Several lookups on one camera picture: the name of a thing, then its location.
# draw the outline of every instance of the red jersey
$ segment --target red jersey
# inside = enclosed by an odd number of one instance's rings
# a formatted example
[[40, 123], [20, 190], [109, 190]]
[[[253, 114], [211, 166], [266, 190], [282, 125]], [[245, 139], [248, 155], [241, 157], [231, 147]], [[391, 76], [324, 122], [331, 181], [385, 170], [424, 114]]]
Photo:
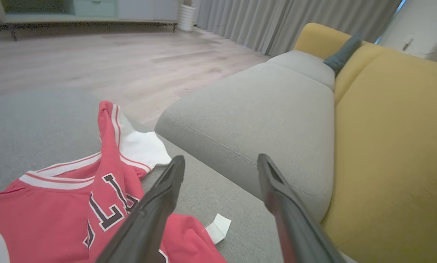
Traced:
[[[0, 263], [94, 262], [143, 197], [139, 178], [171, 160], [155, 133], [139, 133], [102, 102], [101, 152], [28, 171], [0, 193]], [[166, 263], [225, 262], [191, 216], [171, 215], [158, 251]]]

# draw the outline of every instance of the yellow sofa backrest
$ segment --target yellow sofa backrest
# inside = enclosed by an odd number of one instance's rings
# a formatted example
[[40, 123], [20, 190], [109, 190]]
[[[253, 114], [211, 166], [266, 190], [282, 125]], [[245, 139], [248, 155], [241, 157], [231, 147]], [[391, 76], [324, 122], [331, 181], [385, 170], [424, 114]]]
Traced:
[[337, 76], [334, 94], [325, 231], [360, 263], [437, 262], [437, 63], [365, 44]]

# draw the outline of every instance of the fabric seam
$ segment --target fabric seam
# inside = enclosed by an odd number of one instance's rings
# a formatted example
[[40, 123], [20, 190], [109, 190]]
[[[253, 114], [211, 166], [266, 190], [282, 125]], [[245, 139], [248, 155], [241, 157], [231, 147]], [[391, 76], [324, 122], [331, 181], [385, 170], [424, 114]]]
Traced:
[[[176, 116], [174, 116], [174, 115], [173, 115], [172, 113], [170, 113], [168, 110], [165, 110], [164, 113], [167, 113], [168, 115], [170, 115], [170, 116], [172, 117], [172, 120], [173, 120], [173, 121], [175, 121], [175, 122], [179, 123], [180, 125], [182, 125], [182, 126], [188, 128], [188, 129], [192, 130], [194, 133], [197, 133], [197, 134], [199, 134], [200, 136], [209, 139], [209, 141], [211, 141], [213, 144], [219, 146], [220, 148], [225, 149], [227, 152], [229, 152], [229, 153], [233, 153], [233, 154], [235, 154], [235, 155], [241, 157], [241, 158], [244, 159], [247, 163], [250, 163], [252, 166], [257, 167], [257, 165], [255, 165], [255, 164], [254, 164], [250, 159], [248, 159], [247, 157], [241, 155], [240, 153], [236, 152], [236, 151], [233, 150], [233, 149], [230, 149], [230, 148], [226, 147], [225, 145], [223, 145], [223, 144], [220, 143], [219, 141], [217, 141], [217, 140], [211, 138], [210, 136], [206, 135], [205, 133], [201, 132], [200, 130], [197, 130], [196, 128], [193, 128], [192, 126], [190, 126], [190, 125], [184, 123], [182, 120], [180, 120], [179, 118], [177, 118]], [[331, 187], [328, 187], [328, 188], [324, 191], [324, 193], [322, 193], [321, 195], [315, 195], [315, 194], [307, 193], [307, 192], [305, 192], [305, 191], [303, 191], [303, 190], [301, 190], [301, 189], [295, 187], [292, 183], [289, 183], [289, 184], [290, 184], [290, 185], [291, 185], [295, 190], [297, 190], [299, 193], [304, 193], [304, 194], [306, 194], [306, 195], [308, 195], [308, 196], [313, 196], [313, 197], [322, 197], [322, 196], [325, 196], [325, 195], [327, 195], [328, 191], [331, 189]]]
[[349, 89], [352, 87], [353, 83], [357, 80], [357, 78], [365, 70], [365, 68], [367, 66], [369, 66], [372, 62], [374, 62], [375, 60], [377, 60], [378, 58], [382, 57], [385, 54], [387, 54], [387, 53], [375, 56], [359, 70], [357, 76], [354, 77], [354, 79], [352, 81], [350, 81], [350, 83], [348, 84], [349, 87], [343, 93], [340, 94], [340, 100], [339, 101], [334, 100], [334, 107], [337, 107], [337, 105], [339, 105], [339, 103], [342, 101], [343, 97], [345, 97], [345, 94], [349, 91]]
[[326, 87], [328, 87], [328, 88], [331, 90], [332, 93], [334, 93], [334, 90], [335, 90], [335, 78], [334, 78], [334, 89], [331, 89], [331, 87], [329, 87], [328, 85], [326, 85], [326, 84], [320, 82], [319, 80], [316, 80], [316, 79], [314, 79], [314, 78], [312, 78], [312, 77], [310, 77], [310, 76], [307, 76], [307, 75], [305, 75], [305, 74], [303, 74], [303, 73], [301, 73], [301, 72], [295, 71], [295, 70], [293, 70], [293, 69], [291, 69], [291, 68], [288, 68], [288, 67], [285, 67], [285, 66], [283, 66], [283, 65], [277, 64], [277, 63], [275, 63], [275, 62], [273, 62], [273, 61], [270, 61], [270, 60], [268, 60], [267, 62], [271, 62], [271, 63], [274, 64], [274, 65], [278, 65], [279, 67], [286, 68], [287, 70], [291, 70], [291, 71], [293, 71], [293, 72], [295, 72], [295, 73], [298, 73], [298, 74], [300, 74], [300, 75], [302, 75], [302, 76], [305, 76], [305, 77], [307, 77], [307, 78], [310, 78], [310, 79], [312, 79], [312, 80], [314, 80], [314, 81], [316, 81], [316, 82], [318, 82], [318, 83], [321, 83], [322, 85], [325, 85]]

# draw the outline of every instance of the sofa armrest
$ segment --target sofa armrest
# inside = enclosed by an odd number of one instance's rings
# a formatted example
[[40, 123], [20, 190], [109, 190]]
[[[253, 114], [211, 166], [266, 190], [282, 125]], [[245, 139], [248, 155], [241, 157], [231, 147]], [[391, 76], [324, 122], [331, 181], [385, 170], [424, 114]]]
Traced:
[[301, 31], [293, 49], [325, 60], [340, 50], [349, 38], [350, 35], [335, 29], [317, 23], [309, 23]]

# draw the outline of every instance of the white vase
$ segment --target white vase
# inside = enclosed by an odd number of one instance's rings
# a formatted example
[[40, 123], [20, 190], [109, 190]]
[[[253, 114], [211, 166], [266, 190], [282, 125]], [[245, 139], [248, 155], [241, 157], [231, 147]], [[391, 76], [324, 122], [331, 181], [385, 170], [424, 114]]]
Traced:
[[194, 27], [195, 8], [189, 5], [181, 5], [178, 16], [178, 29], [191, 32]]

